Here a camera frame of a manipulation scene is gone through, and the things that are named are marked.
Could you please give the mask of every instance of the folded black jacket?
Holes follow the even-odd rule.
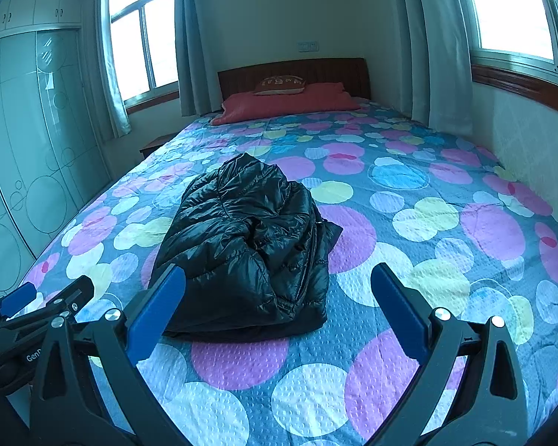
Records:
[[[327,320],[328,253],[341,232],[302,184],[247,154],[197,177],[150,280],[170,263],[186,273],[166,335],[247,342],[318,329]]]

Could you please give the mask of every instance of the window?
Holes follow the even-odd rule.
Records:
[[[109,0],[109,11],[122,99],[177,82],[174,0]]]
[[[461,0],[471,60],[558,84],[555,0]]]

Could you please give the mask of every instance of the polka dot bedsheet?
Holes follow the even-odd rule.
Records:
[[[516,344],[530,433],[558,403],[558,222],[554,211],[488,150],[435,133],[374,103],[213,127],[209,117],[123,177],[52,242],[26,280],[42,306],[82,274],[93,320],[147,286],[187,184],[248,152],[310,189],[343,227],[330,254],[328,321],[308,335],[258,344],[162,338],[138,364],[195,445],[349,446],[381,425],[417,370],[372,296],[387,262],[407,287],[463,320],[504,318]],[[110,413],[129,428],[100,362]],[[428,429],[450,406],[457,359]]]

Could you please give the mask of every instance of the electrical outlet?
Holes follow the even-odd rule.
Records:
[[[318,41],[298,42],[298,52],[318,52]]]

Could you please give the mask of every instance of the metal screw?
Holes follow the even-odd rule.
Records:
[[[55,329],[58,329],[63,325],[64,319],[62,317],[56,317],[54,320],[52,320],[52,327],[54,327]]]
[[[504,319],[502,317],[498,317],[498,315],[494,315],[492,317],[492,324],[499,329],[502,329],[504,327]]]
[[[436,308],[434,315],[436,315],[436,317],[440,320],[450,320],[450,312],[446,308]]]
[[[104,315],[105,319],[109,321],[118,320],[121,316],[122,312],[119,311],[117,308],[109,309]]]

